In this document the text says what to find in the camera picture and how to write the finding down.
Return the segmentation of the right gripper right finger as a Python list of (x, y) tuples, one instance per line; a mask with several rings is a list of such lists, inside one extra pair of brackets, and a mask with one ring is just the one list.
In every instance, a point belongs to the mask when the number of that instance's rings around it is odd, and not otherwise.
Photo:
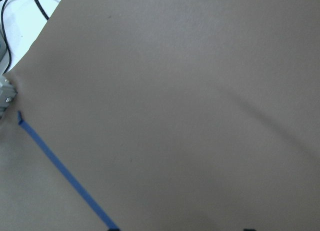
[(244, 228), (243, 231), (256, 231), (254, 228)]

